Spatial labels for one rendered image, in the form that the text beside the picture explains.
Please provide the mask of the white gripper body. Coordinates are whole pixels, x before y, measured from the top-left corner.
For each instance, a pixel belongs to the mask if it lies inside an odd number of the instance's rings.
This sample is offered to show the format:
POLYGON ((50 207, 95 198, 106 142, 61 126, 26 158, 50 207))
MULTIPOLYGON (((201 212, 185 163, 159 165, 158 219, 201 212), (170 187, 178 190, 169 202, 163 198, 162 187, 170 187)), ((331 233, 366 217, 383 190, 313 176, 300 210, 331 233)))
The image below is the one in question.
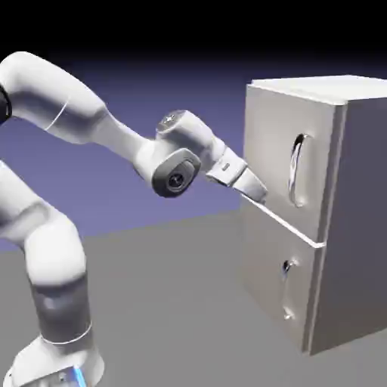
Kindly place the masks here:
POLYGON ((233 183, 233 189, 256 203, 263 204, 268 195, 268 189, 260 179, 246 167, 237 180, 233 183))

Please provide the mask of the large grey cabinet door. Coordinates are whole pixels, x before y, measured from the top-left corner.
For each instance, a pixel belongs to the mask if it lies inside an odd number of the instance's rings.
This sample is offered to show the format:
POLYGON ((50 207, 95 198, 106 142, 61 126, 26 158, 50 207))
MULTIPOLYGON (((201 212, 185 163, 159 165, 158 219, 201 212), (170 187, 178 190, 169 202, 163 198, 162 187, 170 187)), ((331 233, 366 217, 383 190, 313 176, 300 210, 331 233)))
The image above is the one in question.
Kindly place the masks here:
POLYGON ((268 189, 266 206, 316 243, 327 238, 333 171, 346 101, 262 82, 246 88, 244 157, 268 189), (288 197, 289 161, 298 134, 302 145, 296 208, 288 197))

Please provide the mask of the small grey cabinet door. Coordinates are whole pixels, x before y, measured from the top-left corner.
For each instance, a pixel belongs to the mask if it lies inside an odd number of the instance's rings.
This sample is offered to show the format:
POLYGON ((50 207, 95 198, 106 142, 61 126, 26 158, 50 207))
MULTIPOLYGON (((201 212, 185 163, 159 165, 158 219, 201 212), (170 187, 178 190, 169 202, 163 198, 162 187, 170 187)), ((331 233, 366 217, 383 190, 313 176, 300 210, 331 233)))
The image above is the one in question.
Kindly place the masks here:
POLYGON ((317 276, 326 244, 308 239, 251 200, 243 200, 240 215, 243 282, 260 308, 280 325, 297 348, 307 351, 317 276), (289 276, 288 305, 295 318, 284 320, 282 264, 291 258, 299 263, 289 276))

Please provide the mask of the light grey cabinet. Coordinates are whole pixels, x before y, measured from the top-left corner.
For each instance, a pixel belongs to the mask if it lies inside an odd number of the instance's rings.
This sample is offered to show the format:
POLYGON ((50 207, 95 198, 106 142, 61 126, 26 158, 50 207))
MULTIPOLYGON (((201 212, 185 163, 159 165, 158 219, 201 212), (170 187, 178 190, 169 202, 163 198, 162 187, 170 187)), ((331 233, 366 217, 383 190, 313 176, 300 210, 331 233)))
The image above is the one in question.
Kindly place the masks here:
POLYGON ((387 329, 387 79, 256 79, 346 101, 307 354, 387 329))

